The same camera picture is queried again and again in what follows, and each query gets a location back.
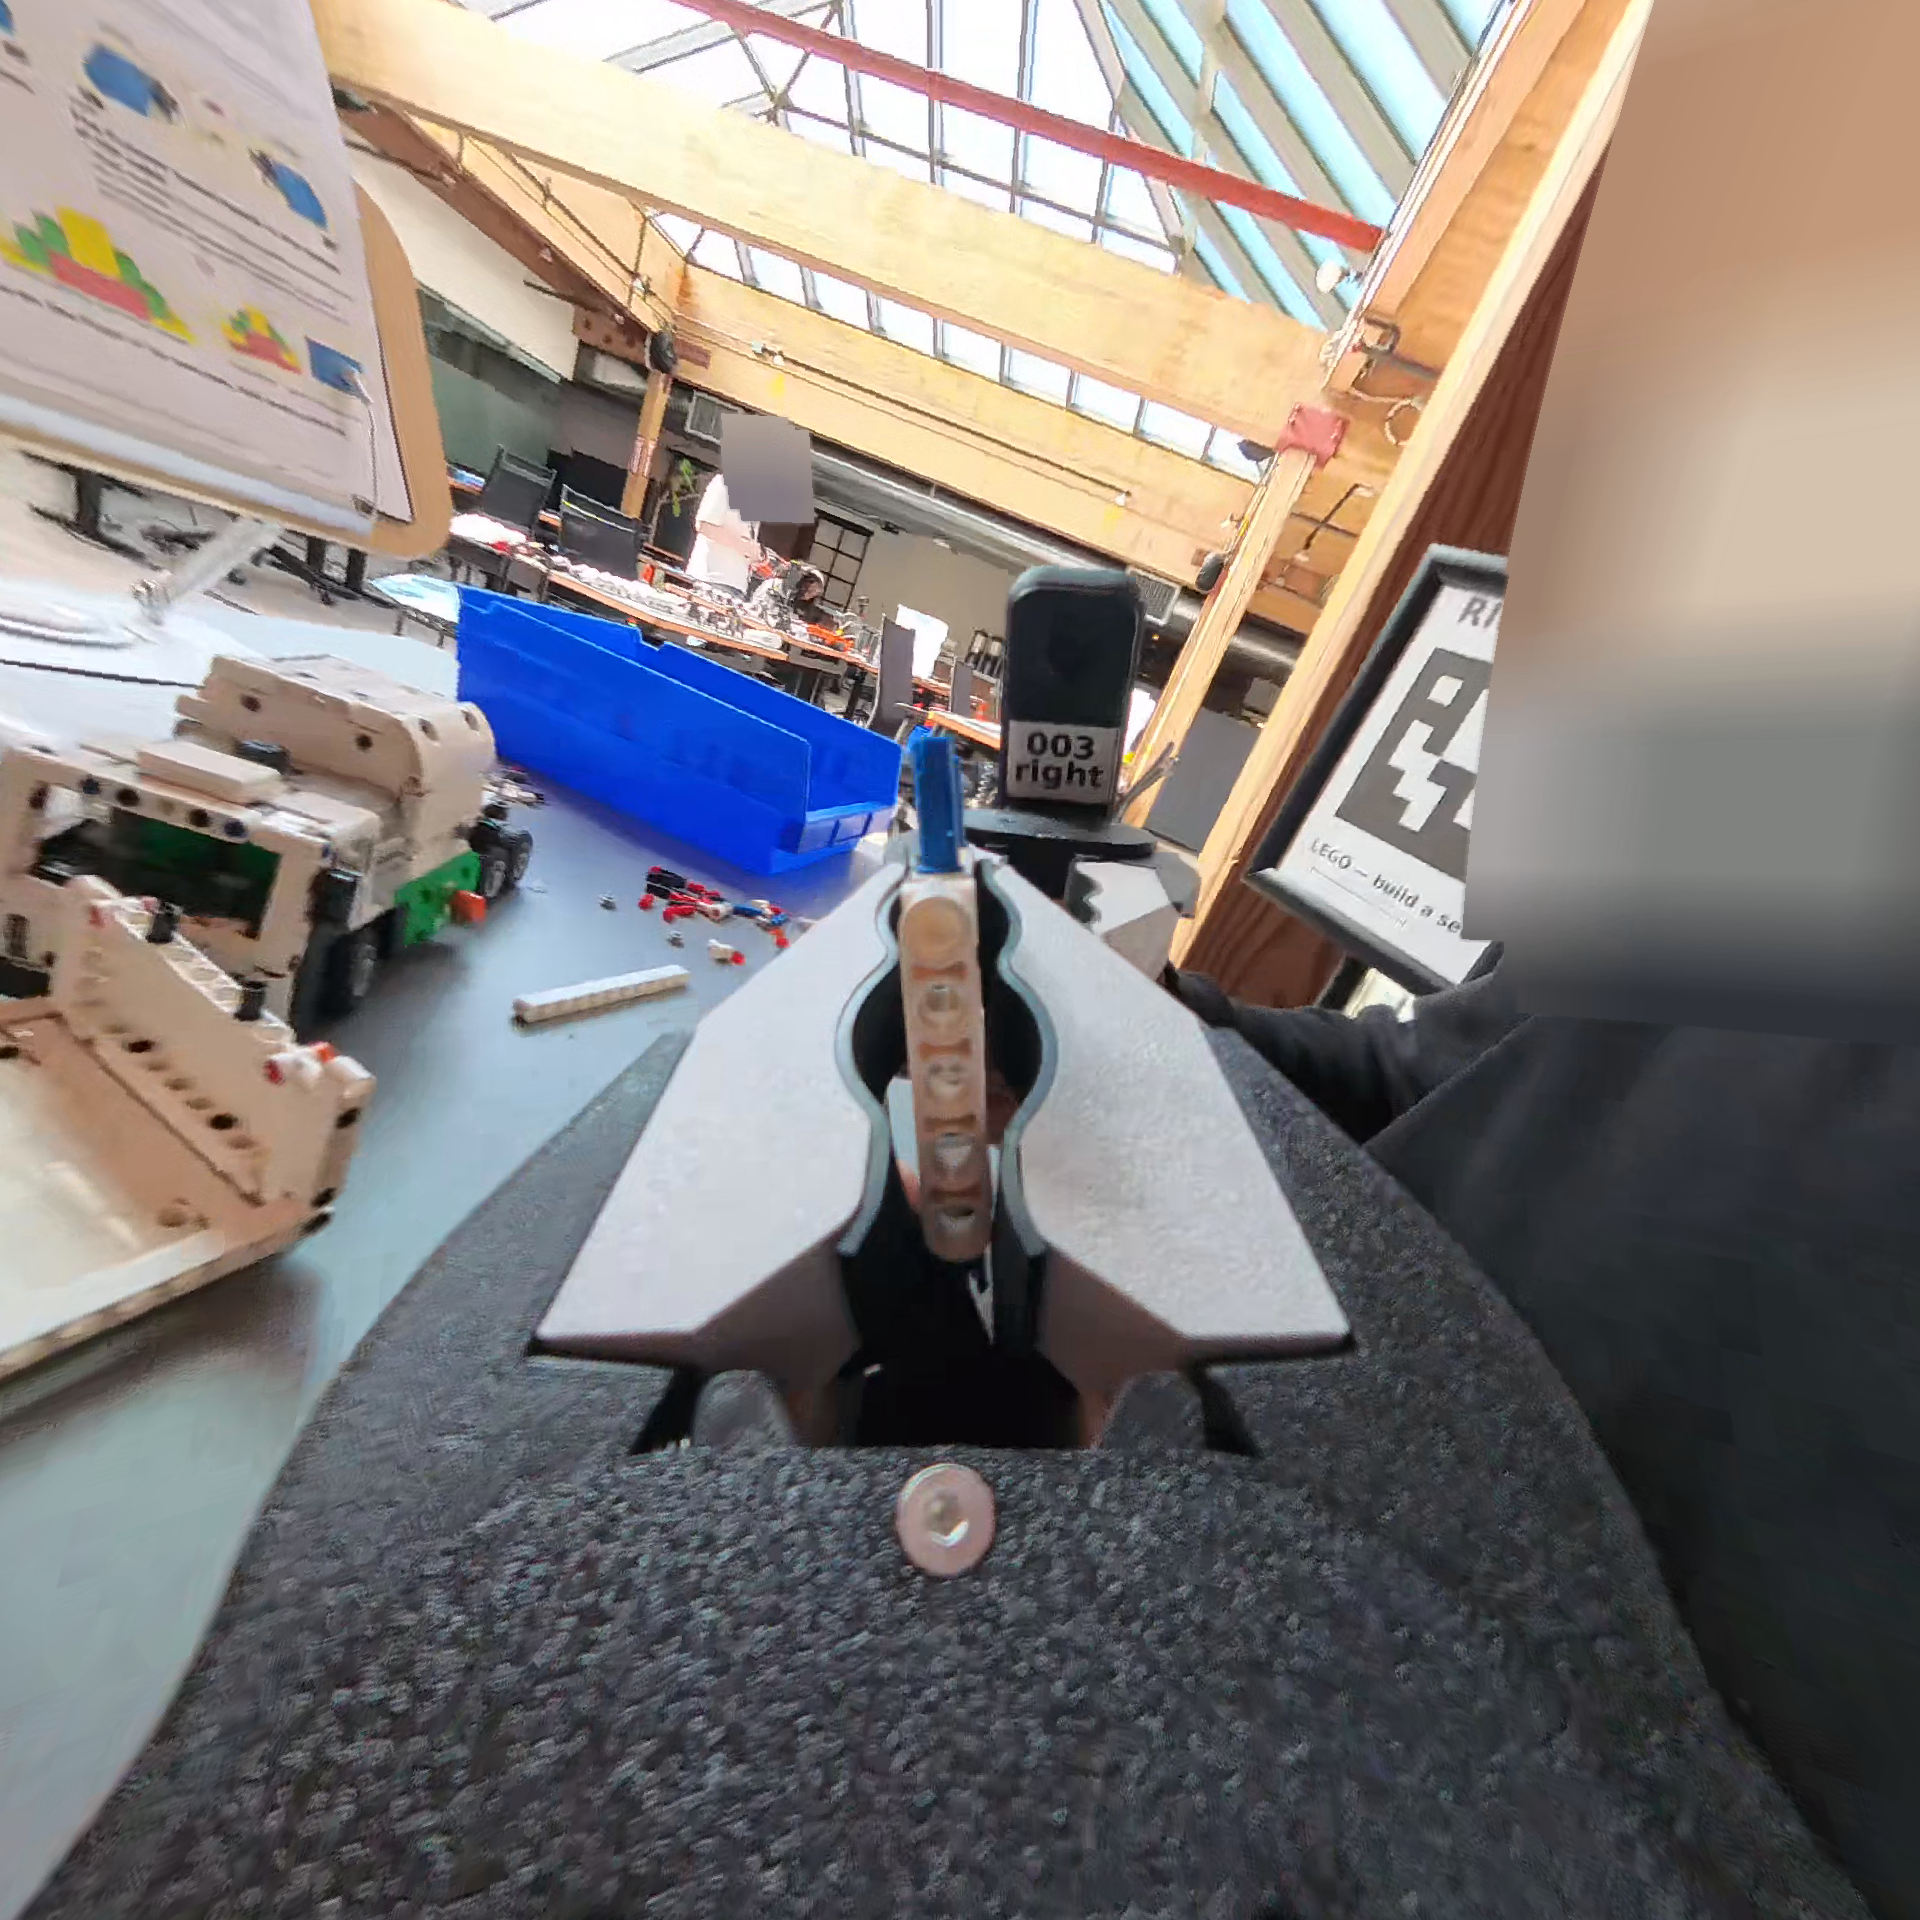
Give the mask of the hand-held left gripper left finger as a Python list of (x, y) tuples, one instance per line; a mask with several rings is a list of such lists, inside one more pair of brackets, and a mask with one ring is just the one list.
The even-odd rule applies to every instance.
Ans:
[(541, 1354), (756, 1374), (804, 1437), (857, 1354), (842, 1244), (891, 1162), (848, 1025), (891, 969), (883, 862), (713, 1005), (536, 1332)]

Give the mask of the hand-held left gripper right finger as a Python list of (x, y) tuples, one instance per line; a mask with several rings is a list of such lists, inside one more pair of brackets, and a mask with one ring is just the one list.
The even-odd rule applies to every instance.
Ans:
[(1041, 1063), (1001, 1141), (1036, 1349), (1092, 1409), (1140, 1375), (1336, 1354), (1350, 1322), (1206, 1029), (1004, 862), (998, 982)]

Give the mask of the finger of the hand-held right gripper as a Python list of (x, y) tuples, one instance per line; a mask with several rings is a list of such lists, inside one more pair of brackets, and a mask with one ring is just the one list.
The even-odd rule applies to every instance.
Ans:
[(1133, 972), (1166, 981), (1185, 913), (1157, 862), (1069, 865), (1066, 910)]

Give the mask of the blue lego axle pin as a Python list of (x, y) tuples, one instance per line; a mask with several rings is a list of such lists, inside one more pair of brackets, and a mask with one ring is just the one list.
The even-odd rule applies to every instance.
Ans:
[(915, 874), (955, 876), (966, 842), (966, 796), (955, 741), (938, 727), (920, 727), (906, 747), (915, 806)]

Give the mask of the white lego beam with holes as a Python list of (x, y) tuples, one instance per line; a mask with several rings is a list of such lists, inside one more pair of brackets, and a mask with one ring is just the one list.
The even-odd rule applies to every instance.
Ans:
[(993, 1237), (993, 1151), (986, 991), (970, 866), (912, 870), (904, 881), (896, 951), (920, 1220), (933, 1257), (972, 1263)]

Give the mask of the person's right forearm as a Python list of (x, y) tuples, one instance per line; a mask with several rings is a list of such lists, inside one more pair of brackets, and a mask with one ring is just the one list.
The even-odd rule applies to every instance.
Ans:
[(1420, 996), (1409, 1018), (1384, 1005), (1261, 1007), (1209, 977), (1166, 965), (1161, 988), (1213, 1030), (1243, 1041), (1349, 1139), (1369, 1143), (1525, 1022), (1500, 972)]

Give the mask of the long white lego beam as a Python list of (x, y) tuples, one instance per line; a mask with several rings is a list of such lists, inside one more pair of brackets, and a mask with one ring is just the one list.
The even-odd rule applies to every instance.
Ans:
[(512, 1001), (512, 1020), (520, 1026), (539, 1026), (598, 1018), (636, 1003), (682, 995), (689, 982), (690, 974), (675, 965), (597, 977), (565, 988), (520, 995)]

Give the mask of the scattered small lego pieces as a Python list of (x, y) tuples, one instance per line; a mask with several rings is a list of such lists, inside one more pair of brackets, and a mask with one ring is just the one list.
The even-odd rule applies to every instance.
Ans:
[(776, 951), (785, 951), (810, 926), (804, 916), (788, 913), (772, 899), (725, 894), (705, 881), (659, 865), (645, 874), (633, 899), (602, 897), (598, 906), (608, 913), (630, 906), (661, 927), (668, 948), (700, 948), (720, 969), (744, 969), (748, 965), (748, 951), (739, 945), (744, 927), (756, 927)]

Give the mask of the white lego truck model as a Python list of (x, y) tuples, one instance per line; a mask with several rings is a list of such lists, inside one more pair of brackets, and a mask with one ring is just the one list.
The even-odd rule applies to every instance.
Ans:
[(168, 737), (26, 730), (5, 747), (5, 995), (45, 989), (57, 890), (106, 881), (299, 1036), (397, 953), (520, 890), (536, 837), (478, 706), (337, 657), (214, 657)]

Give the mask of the black framed tag sign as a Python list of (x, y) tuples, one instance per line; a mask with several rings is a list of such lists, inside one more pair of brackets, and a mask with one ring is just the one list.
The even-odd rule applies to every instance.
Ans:
[(1413, 995), (1490, 951), (1464, 901), (1504, 589), (1507, 557), (1426, 550), (1243, 876)]

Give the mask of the cluttered long work table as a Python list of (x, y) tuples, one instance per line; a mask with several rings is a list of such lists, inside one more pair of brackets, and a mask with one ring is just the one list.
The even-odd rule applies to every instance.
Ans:
[(588, 618), (646, 635), (652, 642), (683, 642), (694, 650), (732, 653), (758, 662), (788, 660), (818, 675), (838, 671), (848, 682), (873, 682), (873, 647), (812, 629), (796, 614), (772, 614), (746, 602), (706, 591), (685, 572), (642, 549), (640, 587), (633, 597), (602, 591), (556, 555), (560, 516), (541, 515), (549, 566), (541, 581), (516, 572), (509, 589), (492, 589), (476, 563), (481, 555), (464, 539), (473, 511), (454, 511), (445, 557), (462, 574), (462, 591), (520, 613)]

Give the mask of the red steel roof pipe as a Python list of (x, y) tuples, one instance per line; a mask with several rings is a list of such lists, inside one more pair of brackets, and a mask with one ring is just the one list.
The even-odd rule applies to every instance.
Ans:
[(685, 2), (685, 10), (705, 17), (746, 42), (761, 37), (790, 45), (806, 57), (842, 65), (848, 74), (873, 78), (889, 87), (917, 94), (933, 105), (970, 111), (1027, 138), (1043, 138), (1066, 150), (1083, 153), (1140, 178), (1185, 191), (1194, 202), (1218, 209), (1240, 209), (1259, 221), (1277, 223), (1299, 235), (1321, 238), (1358, 257), (1372, 257), (1386, 239), (1386, 228), (1358, 215), (1315, 204), (1276, 185), (1242, 178), (1192, 155), (1157, 148), (1129, 134), (1092, 127), (1081, 118), (1049, 111), (1013, 94), (960, 79), (938, 66), (912, 65), (886, 55), (851, 35), (817, 30), (772, 7), (744, 2)]

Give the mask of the wooden clipboard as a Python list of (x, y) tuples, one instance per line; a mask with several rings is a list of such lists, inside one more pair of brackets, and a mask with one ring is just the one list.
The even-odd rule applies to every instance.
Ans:
[(426, 561), (444, 549), (451, 523), (442, 414), (434, 397), (419, 285), (386, 213), (354, 187), (377, 337), (368, 375), (374, 446), (370, 549), (392, 561)]

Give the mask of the printed instruction sheet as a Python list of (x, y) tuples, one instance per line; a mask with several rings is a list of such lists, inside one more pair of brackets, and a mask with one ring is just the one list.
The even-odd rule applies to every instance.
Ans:
[(262, 519), (413, 519), (309, 5), (3, 5), (3, 419)]

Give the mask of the wooden support post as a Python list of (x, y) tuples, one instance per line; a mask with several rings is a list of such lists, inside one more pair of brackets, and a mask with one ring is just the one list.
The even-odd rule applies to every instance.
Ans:
[(1312, 475), (1339, 453), (1346, 430), (1346, 419), (1323, 402), (1299, 402), (1291, 407), (1277, 439), (1277, 450), (1266, 463), (1265, 478), (1228, 549), (1220, 578), (1206, 589), (1202, 613), (1192, 625), (1185, 650), (1140, 733), (1133, 780), (1126, 787), (1126, 799), (1120, 812), (1126, 826), (1145, 826), (1149, 778), (1161, 778), (1187, 743), (1213, 676), (1261, 586), (1265, 570), (1274, 557), (1288, 519), (1297, 511)]

